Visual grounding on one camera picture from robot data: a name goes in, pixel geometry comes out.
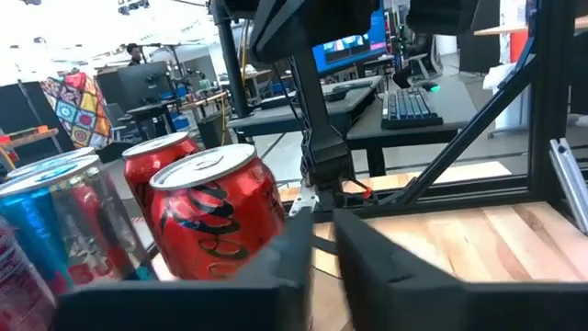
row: blue can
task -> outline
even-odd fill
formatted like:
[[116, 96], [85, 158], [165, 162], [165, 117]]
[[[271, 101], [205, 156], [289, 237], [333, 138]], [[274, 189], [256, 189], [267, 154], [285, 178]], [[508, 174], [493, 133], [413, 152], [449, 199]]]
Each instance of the blue can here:
[[0, 186], [0, 215], [55, 294], [76, 285], [155, 280], [153, 267], [96, 155]]
[[8, 179], [18, 178], [18, 177], [22, 177], [27, 174], [31, 174], [36, 171], [49, 169], [49, 168], [58, 166], [62, 163], [68, 162], [70, 160], [74, 160], [78, 157], [95, 155], [95, 154], [96, 154], [96, 150], [94, 149], [94, 147], [78, 148], [78, 149], [73, 150], [71, 152], [57, 154], [55, 156], [48, 157], [48, 158], [42, 159], [37, 162], [33, 162], [28, 165], [23, 165], [17, 169], [12, 170], [6, 176], [8, 177]]

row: colorful quilt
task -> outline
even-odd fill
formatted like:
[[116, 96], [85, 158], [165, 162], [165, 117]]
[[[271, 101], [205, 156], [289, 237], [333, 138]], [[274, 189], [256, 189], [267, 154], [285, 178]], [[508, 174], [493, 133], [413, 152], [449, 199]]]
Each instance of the colorful quilt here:
[[100, 149], [110, 143], [111, 124], [94, 79], [84, 73], [68, 74], [63, 79], [47, 78], [41, 86], [75, 147]]

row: can lid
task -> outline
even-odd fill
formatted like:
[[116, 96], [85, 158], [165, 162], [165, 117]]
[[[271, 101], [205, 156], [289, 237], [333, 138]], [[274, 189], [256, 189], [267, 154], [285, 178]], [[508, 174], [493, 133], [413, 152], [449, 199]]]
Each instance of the can lid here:
[[12, 170], [6, 176], [8, 178], [21, 177], [21, 176], [30, 174], [33, 171], [49, 169], [51, 167], [58, 166], [63, 162], [68, 162], [68, 161], [73, 160], [75, 158], [87, 156], [87, 155], [91, 155], [91, 154], [95, 154], [95, 153], [96, 152], [94, 150], [94, 147], [78, 148], [78, 149], [71, 151], [71, 152], [58, 154], [58, 155], [55, 155], [52, 157], [42, 159], [37, 162], [33, 162], [28, 165], [21, 166], [20, 168]]
[[29, 192], [37, 188], [46, 188], [76, 173], [80, 173], [90, 166], [97, 166], [99, 164], [100, 158], [98, 155], [82, 156], [68, 163], [9, 180], [5, 184], [0, 185], [0, 198], [12, 194]]
[[166, 166], [150, 184], [160, 190], [195, 187], [241, 169], [254, 157], [255, 147], [246, 143], [212, 148]]
[[139, 143], [128, 150], [122, 152], [122, 157], [127, 158], [131, 156], [137, 156], [141, 154], [147, 154], [149, 152], [157, 151], [165, 148], [174, 143], [181, 142], [187, 138], [187, 132], [170, 133], [163, 137], [151, 139], [150, 141]]

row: keyboard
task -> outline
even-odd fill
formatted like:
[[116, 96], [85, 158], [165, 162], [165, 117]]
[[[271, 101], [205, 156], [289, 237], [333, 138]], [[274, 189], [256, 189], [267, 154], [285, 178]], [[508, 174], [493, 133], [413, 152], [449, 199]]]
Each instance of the keyboard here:
[[443, 124], [429, 104], [429, 96], [421, 87], [411, 87], [384, 94], [381, 128], [387, 130], [419, 128]]

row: soda can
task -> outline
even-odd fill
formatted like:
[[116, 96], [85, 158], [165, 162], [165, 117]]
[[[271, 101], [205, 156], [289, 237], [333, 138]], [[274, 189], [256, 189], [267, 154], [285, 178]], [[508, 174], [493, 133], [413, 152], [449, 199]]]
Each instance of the soda can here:
[[47, 331], [55, 300], [0, 220], [0, 331]]
[[276, 180], [249, 144], [191, 155], [151, 186], [155, 240], [180, 279], [230, 277], [285, 221]]
[[197, 151], [196, 143], [188, 137], [187, 133], [178, 132], [139, 143], [122, 153], [125, 160], [125, 179], [141, 207], [153, 237], [157, 233], [153, 230], [153, 222], [150, 219], [153, 190], [149, 180], [159, 170]]
[[22, 177], [24, 175], [30, 174], [35, 171], [40, 171], [43, 169], [49, 169], [51, 167], [58, 166], [64, 162], [74, 160], [78, 157], [95, 155], [95, 154], [96, 154], [96, 150], [94, 149], [94, 147], [78, 148], [78, 149], [73, 150], [71, 152], [57, 154], [55, 156], [48, 157], [48, 158], [42, 159], [37, 162], [33, 162], [28, 165], [23, 165], [20, 168], [14, 169], [11, 172], [9, 172], [7, 177], [9, 179]]
[[112, 280], [152, 280], [151, 261], [96, 155], [0, 186], [0, 214], [55, 294]]

